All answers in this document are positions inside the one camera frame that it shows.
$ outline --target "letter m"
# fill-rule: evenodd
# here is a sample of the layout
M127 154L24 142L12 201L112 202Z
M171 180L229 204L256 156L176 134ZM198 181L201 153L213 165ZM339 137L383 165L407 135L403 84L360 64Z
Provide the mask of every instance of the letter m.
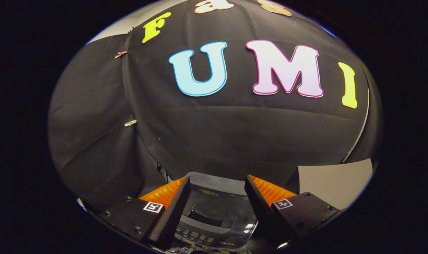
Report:
M294 49L293 57L288 60L270 41L254 40L247 42L246 47L254 51L258 68L258 83L253 86L254 93L273 95L278 92L278 86L272 81L272 71L274 71L286 93L292 91L300 74L298 94L313 98L324 94L317 64L319 53L314 48L298 45Z

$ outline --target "foam letter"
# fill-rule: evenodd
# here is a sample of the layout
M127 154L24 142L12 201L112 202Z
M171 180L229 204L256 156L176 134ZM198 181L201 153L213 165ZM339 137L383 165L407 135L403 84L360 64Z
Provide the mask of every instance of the foam letter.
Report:
M288 11L284 6L281 6L279 4L267 0L258 0L258 3L261 3L261 8L267 11L285 16L292 16L292 13L290 13L290 11Z
M172 13L167 12L162 14L161 16L157 17L156 19L153 19L152 21L148 22L143 26L145 28L145 37L142 40L142 43L145 43L149 41L151 38L156 37L161 31L157 30L156 28L162 28L164 26L165 20L164 18L168 18L172 15Z
M301 82L297 87L298 94L313 98L324 94L317 64L319 53L314 48L298 45L293 57L288 61L279 48L270 41L254 40L247 42L246 47L254 51L258 69L258 83L253 86L254 93L272 95L278 92L278 86L272 81L274 71L286 93L291 92L301 74Z
M183 50L171 56L168 62L173 65L178 88L190 96L206 96L219 91L227 81L223 52L226 47L226 42L211 42L201 46L200 51L208 54L211 67L211 78L205 82L194 79L190 65L190 57L194 54L192 50Z
M344 96L342 99L343 105L347 106L349 108L357 108L357 100L356 100L356 93L355 93L355 72L354 70L345 63L338 63L340 68L343 70L344 74L344 84L345 84L345 90L344 90Z
M233 4L227 2L227 0L206 0L203 2L199 2L195 5L195 13L206 13L213 10L225 10L233 7Z

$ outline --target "orange soft finger pad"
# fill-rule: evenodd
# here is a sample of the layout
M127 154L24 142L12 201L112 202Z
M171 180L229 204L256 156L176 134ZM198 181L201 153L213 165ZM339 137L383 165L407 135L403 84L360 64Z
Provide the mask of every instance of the orange soft finger pad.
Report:
M293 196L297 196L297 194L292 193L289 190L283 189L280 186L277 186L273 183L269 183L263 179L258 177L254 177L252 175L248 175L253 183L256 185L258 190L266 201L267 205L270 207L272 203L280 201L285 198L292 198Z
M167 183L166 185L141 196L139 199L143 201L163 204L165 209L167 209L184 179L185 177L181 177L178 180L175 180L171 183Z

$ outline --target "yellow letter f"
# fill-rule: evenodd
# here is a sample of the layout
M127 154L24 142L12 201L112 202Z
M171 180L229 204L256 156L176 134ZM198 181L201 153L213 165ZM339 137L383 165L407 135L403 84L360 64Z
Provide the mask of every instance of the yellow letter f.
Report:
M156 37L159 34L159 30L156 31L156 28L162 28L164 26L164 18L168 18L172 15L170 12L164 13L161 16L153 19L143 26L145 28L145 37L142 40L142 43L149 41L151 38Z

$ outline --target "letter u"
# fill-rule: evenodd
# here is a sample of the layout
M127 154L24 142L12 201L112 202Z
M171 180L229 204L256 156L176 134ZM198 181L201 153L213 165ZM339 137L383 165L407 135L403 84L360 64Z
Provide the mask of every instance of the letter u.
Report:
M223 52L226 47L226 42L211 42L201 46L200 51L208 54L211 67L211 78L205 82L194 79L190 64L190 58L194 54L192 50L183 50L172 55L168 62L173 65L178 88L190 96L206 96L219 91L227 81Z

